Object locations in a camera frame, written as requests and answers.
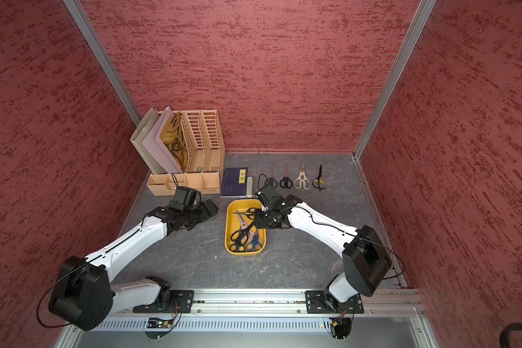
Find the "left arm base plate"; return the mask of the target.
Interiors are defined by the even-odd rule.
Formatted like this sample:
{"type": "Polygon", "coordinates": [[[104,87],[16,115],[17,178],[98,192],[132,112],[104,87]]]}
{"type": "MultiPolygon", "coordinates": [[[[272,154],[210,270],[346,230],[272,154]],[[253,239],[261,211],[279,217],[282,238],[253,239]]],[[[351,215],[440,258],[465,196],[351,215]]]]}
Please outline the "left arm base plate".
{"type": "Polygon", "coordinates": [[[176,314],[190,313],[194,302],[195,291],[193,290],[170,290],[162,291],[160,297],[152,304],[144,304],[133,308],[134,313],[148,314],[176,314]]]}

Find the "black red handled scissors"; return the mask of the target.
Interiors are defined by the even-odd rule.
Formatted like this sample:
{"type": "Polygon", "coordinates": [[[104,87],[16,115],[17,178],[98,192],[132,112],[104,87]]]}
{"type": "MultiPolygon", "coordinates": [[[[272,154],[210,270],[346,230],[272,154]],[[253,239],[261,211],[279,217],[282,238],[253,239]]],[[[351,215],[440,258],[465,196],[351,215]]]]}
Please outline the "black red handled scissors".
{"type": "Polygon", "coordinates": [[[291,189],[294,185],[293,181],[289,177],[288,166],[284,165],[284,175],[283,178],[279,181],[279,185],[283,189],[291,189]]]}

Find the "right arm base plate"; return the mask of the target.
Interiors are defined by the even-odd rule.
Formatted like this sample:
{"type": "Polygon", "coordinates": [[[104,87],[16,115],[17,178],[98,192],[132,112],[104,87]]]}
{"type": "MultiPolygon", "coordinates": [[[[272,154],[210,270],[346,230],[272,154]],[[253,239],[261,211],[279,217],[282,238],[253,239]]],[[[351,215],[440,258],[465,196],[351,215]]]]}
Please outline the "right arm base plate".
{"type": "Polygon", "coordinates": [[[305,302],[309,314],[363,314],[363,302],[359,294],[340,302],[329,291],[311,290],[305,293],[305,302]]]}

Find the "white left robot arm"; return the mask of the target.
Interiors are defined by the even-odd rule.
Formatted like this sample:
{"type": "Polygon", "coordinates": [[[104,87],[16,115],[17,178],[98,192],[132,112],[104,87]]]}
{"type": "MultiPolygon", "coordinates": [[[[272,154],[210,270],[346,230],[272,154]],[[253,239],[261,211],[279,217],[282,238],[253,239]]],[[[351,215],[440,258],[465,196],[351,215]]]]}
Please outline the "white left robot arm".
{"type": "Polygon", "coordinates": [[[51,288],[51,314],[84,331],[95,329],[113,313],[143,307],[153,313],[179,313],[167,281],[148,276],[140,281],[115,284],[116,276],[150,246],[171,233],[215,217],[212,200],[178,210],[174,204],[156,207],[128,233],[84,258],[72,256],[60,266],[51,288]]]}

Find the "yellow black handled scissors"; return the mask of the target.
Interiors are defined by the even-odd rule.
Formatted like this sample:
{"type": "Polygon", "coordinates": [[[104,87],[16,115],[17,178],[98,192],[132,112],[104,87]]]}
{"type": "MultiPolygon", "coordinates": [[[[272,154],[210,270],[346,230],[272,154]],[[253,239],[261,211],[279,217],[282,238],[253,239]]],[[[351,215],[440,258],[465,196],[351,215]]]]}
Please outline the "yellow black handled scissors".
{"type": "Polygon", "coordinates": [[[318,176],[312,181],[312,185],[319,191],[326,189],[326,182],[323,180],[323,166],[319,166],[318,176]]]}

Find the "dark blue handled scissors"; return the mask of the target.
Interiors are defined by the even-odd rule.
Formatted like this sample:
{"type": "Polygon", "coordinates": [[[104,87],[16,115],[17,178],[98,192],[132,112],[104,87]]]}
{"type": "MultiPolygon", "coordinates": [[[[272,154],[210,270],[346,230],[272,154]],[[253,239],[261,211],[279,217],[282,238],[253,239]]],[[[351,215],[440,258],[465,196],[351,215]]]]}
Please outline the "dark blue handled scissors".
{"type": "Polygon", "coordinates": [[[278,187],[278,182],[275,179],[275,171],[274,171],[274,166],[273,165],[271,166],[270,174],[269,174],[269,176],[268,176],[268,178],[266,180],[266,183],[270,184],[272,188],[277,188],[278,187]]]}

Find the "yellow storage tray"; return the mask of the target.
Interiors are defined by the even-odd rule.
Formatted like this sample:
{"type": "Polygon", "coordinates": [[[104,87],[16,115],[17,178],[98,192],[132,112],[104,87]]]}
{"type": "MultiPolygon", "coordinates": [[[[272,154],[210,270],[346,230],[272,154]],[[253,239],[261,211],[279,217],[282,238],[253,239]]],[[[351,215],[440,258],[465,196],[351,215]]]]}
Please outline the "yellow storage tray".
{"type": "Polygon", "coordinates": [[[234,200],[226,214],[225,248],[234,256],[255,256],[265,248],[266,230],[255,225],[258,200],[234,200]]]}

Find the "all black scissors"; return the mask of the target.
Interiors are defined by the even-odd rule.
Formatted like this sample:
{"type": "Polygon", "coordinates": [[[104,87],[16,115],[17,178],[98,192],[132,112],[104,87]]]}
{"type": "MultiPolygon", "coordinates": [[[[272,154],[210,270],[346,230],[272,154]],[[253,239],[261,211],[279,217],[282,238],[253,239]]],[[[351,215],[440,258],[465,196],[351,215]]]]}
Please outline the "all black scissors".
{"type": "Polygon", "coordinates": [[[232,233],[229,251],[235,253],[254,252],[255,246],[252,243],[253,238],[251,236],[251,230],[254,223],[248,224],[241,215],[238,215],[238,219],[240,229],[232,233]]]}

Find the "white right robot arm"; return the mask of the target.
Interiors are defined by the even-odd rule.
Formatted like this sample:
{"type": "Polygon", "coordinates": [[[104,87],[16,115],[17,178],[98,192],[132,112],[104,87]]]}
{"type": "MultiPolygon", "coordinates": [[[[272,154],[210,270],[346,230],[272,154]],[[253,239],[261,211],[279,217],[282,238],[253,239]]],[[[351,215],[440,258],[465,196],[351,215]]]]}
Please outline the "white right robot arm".
{"type": "Polygon", "coordinates": [[[282,229],[287,225],[333,249],[342,258],[343,273],[330,283],[328,293],[339,303],[358,294],[373,296],[392,267],[388,250],[372,228],[357,229],[339,223],[305,202],[293,207],[281,204],[256,209],[254,222],[260,229],[282,229]]]}

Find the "cream handled kitchen scissors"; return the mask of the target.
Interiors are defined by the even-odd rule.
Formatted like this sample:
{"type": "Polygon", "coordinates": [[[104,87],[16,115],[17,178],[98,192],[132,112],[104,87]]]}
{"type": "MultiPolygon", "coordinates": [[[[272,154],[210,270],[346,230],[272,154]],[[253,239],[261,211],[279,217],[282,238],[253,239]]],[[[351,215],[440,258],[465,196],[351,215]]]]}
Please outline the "cream handled kitchen scissors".
{"type": "Polygon", "coordinates": [[[300,170],[297,178],[294,181],[294,187],[296,189],[309,189],[311,187],[311,181],[308,179],[306,172],[305,172],[305,166],[304,162],[300,162],[300,170]]]}

